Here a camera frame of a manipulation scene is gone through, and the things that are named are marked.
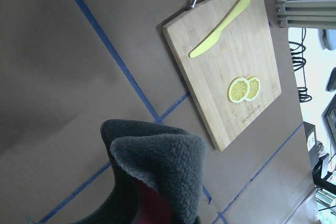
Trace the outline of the grey and pink cloth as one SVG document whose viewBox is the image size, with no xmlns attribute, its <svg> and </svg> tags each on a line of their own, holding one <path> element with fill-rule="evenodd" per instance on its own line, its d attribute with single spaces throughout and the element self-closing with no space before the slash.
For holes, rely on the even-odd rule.
<svg viewBox="0 0 336 224">
<path fill-rule="evenodd" d="M 204 141 L 163 124 L 111 119 L 101 137 L 114 187 L 81 223 L 200 223 Z"/>
</svg>

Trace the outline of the yellow plastic knife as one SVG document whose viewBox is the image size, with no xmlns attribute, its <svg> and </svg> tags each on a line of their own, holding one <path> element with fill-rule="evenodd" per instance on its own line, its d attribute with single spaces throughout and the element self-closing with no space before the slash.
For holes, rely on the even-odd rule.
<svg viewBox="0 0 336 224">
<path fill-rule="evenodd" d="M 251 0 L 238 0 L 223 20 L 218 23 L 218 25 L 189 53 L 188 56 L 190 58 L 196 58 L 212 48 L 218 42 L 223 30 L 247 9 L 250 2 Z"/>
</svg>

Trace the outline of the front lemon slice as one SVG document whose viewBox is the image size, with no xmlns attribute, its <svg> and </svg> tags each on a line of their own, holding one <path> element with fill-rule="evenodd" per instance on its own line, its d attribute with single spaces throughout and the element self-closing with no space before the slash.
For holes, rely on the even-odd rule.
<svg viewBox="0 0 336 224">
<path fill-rule="evenodd" d="M 246 78 L 237 77 L 229 85 L 227 96 L 230 102 L 240 103 L 250 92 L 250 84 Z"/>
</svg>

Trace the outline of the lemon slice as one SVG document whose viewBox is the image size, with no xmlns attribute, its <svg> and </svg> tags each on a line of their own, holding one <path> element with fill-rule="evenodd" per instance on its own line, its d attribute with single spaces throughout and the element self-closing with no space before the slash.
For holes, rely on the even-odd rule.
<svg viewBox="0 0 336 224">
<path fill-rule="evenodd" d="M 259 78 L 257 78 L 257 77 L 248 78 L 248 82 L 249 82 L 250 90 L 249 90 L 247 96 L 245 97 L 245 101 L 251 102 L 251 101 L 255 100 L 260 93 L 261 82 L 260 82 Z"/>
<path fill-rule="evenodd" d="M 240 103 L 250 92 L 250 84 L 246 78 L 237 77 L 229 85 L 227 96 L 230 102 Z"/>
</svg>

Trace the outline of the rear lemon slice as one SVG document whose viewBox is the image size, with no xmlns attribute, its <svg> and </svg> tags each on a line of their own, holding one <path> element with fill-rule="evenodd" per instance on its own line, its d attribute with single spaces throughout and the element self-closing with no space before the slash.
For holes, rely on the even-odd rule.
<svg viewBox="0 0 336 224">
<path fill-rule="evenodd" d="M 257 78 L 257 77 L 248 78 L 248 82 L 249 82 L 250 90 L 249 90 L 247 96 L 245 97 L 245 101 L 251 102 L 251 101 L 255 100 L 260 93 L 261 82 L 260 82 L 259 78 Z"/>
</svg>

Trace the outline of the bamboo cutting board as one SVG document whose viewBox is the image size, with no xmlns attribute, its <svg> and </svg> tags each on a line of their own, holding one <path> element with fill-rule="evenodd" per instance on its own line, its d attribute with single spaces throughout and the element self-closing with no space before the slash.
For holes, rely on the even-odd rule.
<svg viewBox="0 0 336 224">
<path fill-rule="evenodd" d="M 227 16 L 239 0 L 205 0 L 162 28 L 215 148 L 224 150 L 281 94 L 264 0 L 249 6 L 220 34 L 217 43 L 191 58 L 190 52 Z M 257 77 L 253 101 L 231 102 L 236 78 Z"/>
</svg>

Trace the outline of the black power adapter box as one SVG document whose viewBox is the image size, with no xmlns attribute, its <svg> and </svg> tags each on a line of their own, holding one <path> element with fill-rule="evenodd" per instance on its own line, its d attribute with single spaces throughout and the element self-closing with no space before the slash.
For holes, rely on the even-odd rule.
<svg viewBox="0 0 336 224">
<path fill-rule="evenodd" d="M 316 153 L 317 152 L 316 126 L 305 121 L 303 122 L 303 125 L 307 140 L 308 152 Z"/>
</svg>

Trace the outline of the aluminium frame post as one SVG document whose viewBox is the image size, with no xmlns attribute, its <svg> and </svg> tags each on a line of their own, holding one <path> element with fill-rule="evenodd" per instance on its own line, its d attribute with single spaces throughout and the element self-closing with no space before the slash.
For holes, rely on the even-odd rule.
<svg viewBox="0 0 336 224">
<path fill-rule="evenodd" d="M 335 29 L 335 0 L 277 0 L 281 28 Z"/>
</svg>

